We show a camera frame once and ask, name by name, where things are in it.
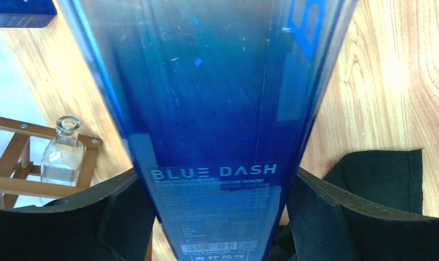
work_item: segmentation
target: black fabric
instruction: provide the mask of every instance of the black fabric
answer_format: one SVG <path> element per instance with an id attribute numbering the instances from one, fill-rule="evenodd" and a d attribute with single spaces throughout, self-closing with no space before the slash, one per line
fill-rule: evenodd
<path id="1" fill-rule="evenodd" d="M 46 207 L 0 210 L 0 261 L 143 260 L 154 218 L 130 170 Z"/>
<path id="2" fill-rule="evenodd" d="M 287 209 L 291 229 L 298 232 L 293 235 L 298 259 L 358 260 L 342 209 L 336 201 L 319 193 L 317 185 L 298 178 L 289 198 Z"/>
<path id="3" fill-rule="evenodd" d="M 377 204 L 421 214 L 422 172 L 422 150 L 363 151 L 345 155 L 327 173 L 324 180 Z M 289 247 L 292 244 L 290 225 L 281 226 L 275 234 L 267 261 L 296 261 L 295 249 Z"/>
<path id="4" fill-rule="evenodd" d="M 293 187 L 315 192 L 307 193 L 305 197 L 290 197 L 287 204 L 300 261 L 439 261 L 439 218 L 382 206 L 340 189 L 303 169 L 299 169 Z M 319 201 L 319 198 L 328 198 L 330 201 Z M 348 247 L 339 249 L 339 244 L 326 244 L 321 251 L 318 244 L 320 241 L 337 242 L 339 235 L 320 229 L 315 231 L 313 228 L 326 223 L 330 229 L 340 231 L 340 223 L 324 212 L 306 219 L 306 223 L 294 222 L 305 212 L 311 211 L 314 205 L 326 207 L 333 205 L 333 202 L 341 207 L 341 211 L 338 208 L 337 212 L 344 217 L 349 227 L 343 236 L 351 237 L 359 258 L 343 259 L 342 255 L 324 257 L 326 252 L 352 251 Z M 307 231 L 314 231 L 317 236 L 304 238 L 302 235 L 307 234 Z M 299 249 L 312 255 L 310 258 L 300 258 Z"/>

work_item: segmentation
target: nutrition label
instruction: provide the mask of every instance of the nutrition label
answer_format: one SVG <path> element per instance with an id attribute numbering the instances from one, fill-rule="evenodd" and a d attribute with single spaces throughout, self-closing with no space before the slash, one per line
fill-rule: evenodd
<path id="1" fill-rule="evenodd" d="M 149 170 L 164 229 L 182 260 L 257 260 L 277 213 L 277 163 Z"/>

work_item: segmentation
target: wooden table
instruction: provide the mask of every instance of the wooden table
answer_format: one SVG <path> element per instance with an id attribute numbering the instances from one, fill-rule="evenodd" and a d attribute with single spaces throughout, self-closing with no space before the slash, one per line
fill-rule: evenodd
<path id="1" fill-rule="evenodd" d="M 62 13 L 48 28 L 4 35 L 48 124 L 77 115 L 84 134 L 104 140 L 94 182 L 129 169 Z M 415 148 L 424 214 L 439 216 L 439 0 L 360 0 L 301 165 L 323 177 L 352 151 Z M 157 222 L 153 241 L 154 260 L 174 260 Z"/>

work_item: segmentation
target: empty glass bottle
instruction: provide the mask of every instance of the empty glass bottle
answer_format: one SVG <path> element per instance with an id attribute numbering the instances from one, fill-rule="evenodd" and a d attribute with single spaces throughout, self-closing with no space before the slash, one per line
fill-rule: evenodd
<path id="1" fill-rule="evenodd" d="M 63 116 L 57 121 L 57 137 L 50 141 L 41 162 L 40 181 L 75 186 L 85 147 L 77 140 L 79 119 Z"/>

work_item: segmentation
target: blue bottle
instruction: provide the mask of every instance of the blue bottle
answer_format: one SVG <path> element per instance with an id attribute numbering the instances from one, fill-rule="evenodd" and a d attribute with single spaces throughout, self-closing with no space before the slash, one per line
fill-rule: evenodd
<path id="1" fill-rule="evenodd" d="M 355 3 L 62 2 L 178 260 L 264 260 Z"/>

